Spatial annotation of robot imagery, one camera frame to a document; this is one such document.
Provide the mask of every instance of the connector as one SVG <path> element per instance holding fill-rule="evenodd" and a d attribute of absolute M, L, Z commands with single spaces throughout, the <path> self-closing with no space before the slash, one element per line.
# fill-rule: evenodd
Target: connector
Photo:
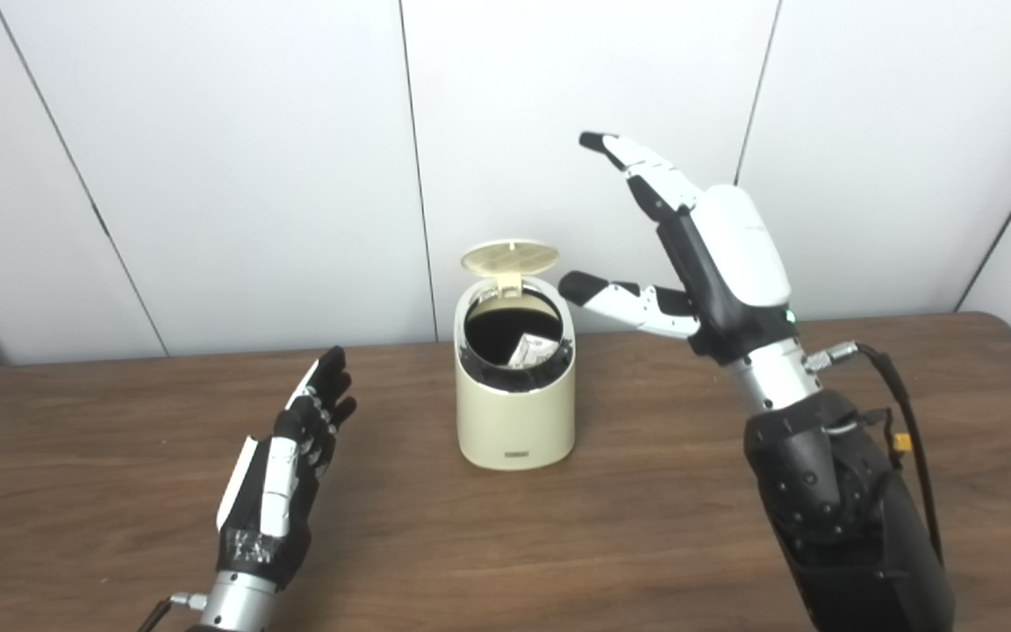
<path fill-rule="evenodd" d="M 209 605 L 209 596 L 204 593 L 174 593 L 170 603 L 201 612 Z"/>
<path fill-rule="evenodd" d="M 830 348 L 822 349 L 817 353 L 811 353 L 802 360 L 802 367 L 806 372 L 813 375 L 819 371 L 832 367 L 834 364 L 844 363 L 851 357 L 857 356 L 860 350 L 854 341 L 840 342 Z"/>

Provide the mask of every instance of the silver metal joint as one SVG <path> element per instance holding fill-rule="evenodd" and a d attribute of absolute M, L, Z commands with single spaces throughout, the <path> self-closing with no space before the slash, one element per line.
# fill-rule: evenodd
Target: silver metal joint
<path fill-rule="evenodd" d="M 806 371 L 812 375 L 812 373 L 825 371 L 834 364 L 844 363 L 851 357 L 857 356 L 858 353 L 860 350 L 857 349 L 854 341 L 839 342 L 830 348 L 806 356 L 806 359 L 802 360 L 802 367 L 806 368 Z"/>
<path fill-rule="evenodd" d="M 177 607 L 203 611 L 205 605 L 209 603 L 209 596 L 204 593 L 174 593 L 173 596 L 170 596 L 170 603 L 177 605 Z"/>
<path fill-rule="evenodd" d="M 822 381 L 804 367 L 806 359 L 802 347 L 788 339 L 755 349 L 726 369 L 738 381 L 747 412 L 759 416 L 822 391 Z"/>
<path fill-rule="evenodd" d="M 248 572 L 217 572 L 201 624 L 236 632 L 264 632 L 272 620 L 274 604 L 274 582 Z"/>

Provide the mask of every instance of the trash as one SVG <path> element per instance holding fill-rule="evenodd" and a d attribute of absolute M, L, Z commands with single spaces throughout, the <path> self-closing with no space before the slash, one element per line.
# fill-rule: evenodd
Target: trash
<path fill-rule="evenodd" d="M 550 341 L 546 337 L 523 335 L 518 341 L 514 355 L 509 359 L 511 369 L 528 369 L 536 367 L 537 364 L 544 363 L 559 348 L 559 344 Z"/>

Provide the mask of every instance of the robotic finger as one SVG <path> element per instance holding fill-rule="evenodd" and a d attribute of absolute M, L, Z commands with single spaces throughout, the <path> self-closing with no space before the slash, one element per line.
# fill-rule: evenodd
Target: robotic finger
<path fill-rule="evenodd" d="M 650 335 L 687 339 L 702 324 L 685 292 L 637 283 L 607 281 L 585 272 L 569 272 L 558 287 L 561 296 Z"/>

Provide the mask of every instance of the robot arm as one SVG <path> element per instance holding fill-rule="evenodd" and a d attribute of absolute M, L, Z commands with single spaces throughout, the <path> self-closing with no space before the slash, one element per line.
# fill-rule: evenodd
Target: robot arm
<path fill-rule="evenodd" d="M 584 273 L 568 273 L 559 285 L 562 295 L 642 331 L 687 331 L 697 355 L 735 377 L 751 415 L 743 449 L 819 631 L 948 631 L 954 598 L 942 571 L 926 457 L 890 359 L 854 343 L 804 353 L 782 259 L 747 193 L 731 185 L 701 191 L 673 165 L 620 137 L 585 132 L 579 143 L 623 172 L 639 207 L 657 222 L 685 290 L 682 303 L 669 296 L 659 311 L 679 313 L 698 327 L 682 330 L 674 320 L 657 328 L 663 321 L 651 315 L 645 298 Z M 820 369 L 859 353 L 882 370 L 912 433 L 930 539 L 903 483 L 895 445 L 886 457 L 863 431 L 883 416 L 858 413 L 817 377 Z"/>
<path fill-rule="evenodd" d="M 342 348 L 325 353 L 276 417 L 270 436 L 248 437 L 216 512 L 216 579 L 204 594 L 158 604 L 149 632 L 172 604 L 201 611 L 189 632 L 264 632 L 276 594 L 288 588 L 309 548 L 309 512 L 334 456 L 338 429 L 357 408 Z"/>

